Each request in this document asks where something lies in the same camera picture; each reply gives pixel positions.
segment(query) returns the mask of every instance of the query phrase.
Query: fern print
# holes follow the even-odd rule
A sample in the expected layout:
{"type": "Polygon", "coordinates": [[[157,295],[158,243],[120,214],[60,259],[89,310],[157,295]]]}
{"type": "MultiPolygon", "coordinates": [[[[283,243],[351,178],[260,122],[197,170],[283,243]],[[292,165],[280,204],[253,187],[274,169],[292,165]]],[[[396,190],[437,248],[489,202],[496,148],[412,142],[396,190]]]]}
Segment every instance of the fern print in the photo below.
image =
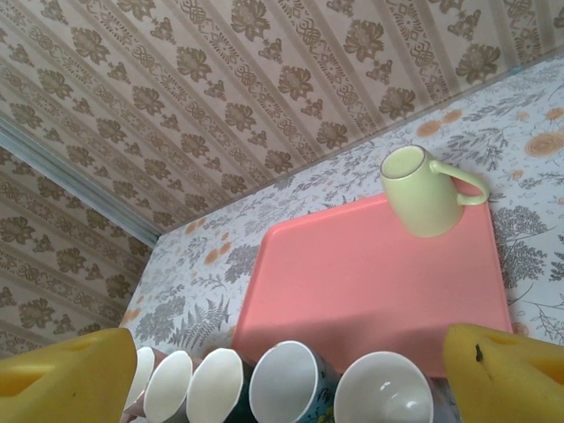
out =
{"type": "Polygon", "coordinates": [[[207,308],[196,304],[186,319],[182,318],[180,327],[176,327],[168,342],[189,351],[196,345],[202,346],[214,331],[221,330],[221,325],[229,320],[229,300],[225,301],[221,295],[218,302],[209,299],[206,302],[207,308]]]}

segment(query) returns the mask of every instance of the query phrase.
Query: orange flower print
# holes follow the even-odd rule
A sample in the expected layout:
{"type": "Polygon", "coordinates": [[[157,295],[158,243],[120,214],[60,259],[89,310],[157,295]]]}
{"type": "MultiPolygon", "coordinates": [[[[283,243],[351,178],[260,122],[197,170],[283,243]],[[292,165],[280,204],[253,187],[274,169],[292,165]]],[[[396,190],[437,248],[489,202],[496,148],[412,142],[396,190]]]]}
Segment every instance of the orange flower print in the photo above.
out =
{"type": "Polygon", "coordinates": [[[415,133],[418,137],[430,137],[441,128],[439,121],[429,121],[422,123],[415,133]]]}
{"type": "Polygon", "coordinates": [[[513,333],[516,335],[521,337],[529,336],[529,328],[523,323],[511,323],[511,327],[513,328],[513,333]]]}
{"type": "Polygon", "coordinates": [[[564,116],[564,108],[551,108],[549,111],[546,112],[546,119],[549,121],[555,121],[556,119],[560,119],[564,116]]]}
{"type": "Polygon", "coordinates": [[[564,147],[564,135],[558,132],[538,134],[525,146],[525,152],[533,157],[545,157],[555,154],[564,147]]]}
{"type": "Polygon", "coordinates": [[[223,244],[221,246],[221,248],[219,249],[219,253],[220,254],[225,254],[227,251],[229,251],[231,249],[231,242],[226,242],[225,244],[223,244]]]}
{"type": "Polygon", "coordinates": [[[514,181],[518,181],[519,179],[521,179],[521,177],[523,176],[523,170],[521,169],[517,169],[517,170],[510,170],[508,172],[508,175],[511,179],[513,179],[514,181]]]}
{"type": "Polygon", "coordinates": [[[186,226],[186,231],[184,231],[184,233],[186,235],[191,234],[194,232],[194,229],[196,229],[196,227],[196,222],[192,222],[188,226],[186,226]]]}
{"type": "Polygon", "coordinates": [[[120,327],[137,319],[139,313],[141,313],[141,308],[136,308],[134,310],[127,310],[123,315],[122,321],[120,322],[120,327]]]}
{"type": "Polygon", "coordinates": [[[517,120],[525,122],[527,119],[529,119],[529,114],[527,112],[521,111],[517,113],[517,120]]]}
{"type": "Polygon", "coordinates": [[[462,110],[456,109],[448,112],[443,118],[443,123],[453,123],[462,117],[462,110]]]}
{"type": "Polygon", "coordinates": [[[219,256],[219,252],[216,249],[213,249],[205,257],[204,263],[212,264],[213,262],[215,262],[218,259],[218,256],[219,256]]]}

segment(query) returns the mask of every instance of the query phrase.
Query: plastic tray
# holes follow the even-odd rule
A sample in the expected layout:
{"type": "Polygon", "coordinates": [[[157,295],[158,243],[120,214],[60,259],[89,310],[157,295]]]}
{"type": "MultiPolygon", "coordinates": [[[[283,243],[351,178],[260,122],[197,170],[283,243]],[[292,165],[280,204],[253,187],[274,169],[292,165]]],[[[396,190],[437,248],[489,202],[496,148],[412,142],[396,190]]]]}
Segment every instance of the plastic tray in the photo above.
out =
{"type": "Polygon", "coordinates": [[[275,225],[264,236],[234,333],[252,360],[299,340],[339,372],[394,351],[443,377],[451,323],[511,331],[487,204],[444,235],[408,234],[385,195],[275,225]]]}

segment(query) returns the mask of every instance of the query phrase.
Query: patterned wallpaper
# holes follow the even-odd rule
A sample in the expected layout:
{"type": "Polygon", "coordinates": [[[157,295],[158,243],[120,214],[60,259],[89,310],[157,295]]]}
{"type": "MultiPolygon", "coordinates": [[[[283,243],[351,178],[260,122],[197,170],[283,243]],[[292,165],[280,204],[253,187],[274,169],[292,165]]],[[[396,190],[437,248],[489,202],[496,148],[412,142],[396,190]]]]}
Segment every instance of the patterned wallpaper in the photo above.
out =
{"type": "Polygon", "coordinates": [[[167,231],[563,41],[561,0],[0,0],[0,115],[167,231]]]}
{"type": "Polygon", "coordinates": [[[117,326],[150,254],[0,148],[0,358],[117,326]]]}

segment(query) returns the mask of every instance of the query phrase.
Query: floral tablecloth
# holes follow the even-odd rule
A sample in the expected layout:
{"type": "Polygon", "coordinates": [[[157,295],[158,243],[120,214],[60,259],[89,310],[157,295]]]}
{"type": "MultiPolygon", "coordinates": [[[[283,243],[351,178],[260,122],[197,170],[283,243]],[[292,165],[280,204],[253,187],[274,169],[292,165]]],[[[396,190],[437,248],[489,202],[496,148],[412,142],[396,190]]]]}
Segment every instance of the floral tablecloth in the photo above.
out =
{"type": "Polygon", "coordinates": [[[563,70],[553,57],[163,235],[122,325],[164,352],[229,345],[265,231],[382,192],[382,159],[419,144],[488,181],[514,330],[564,345],[563,70]]]}

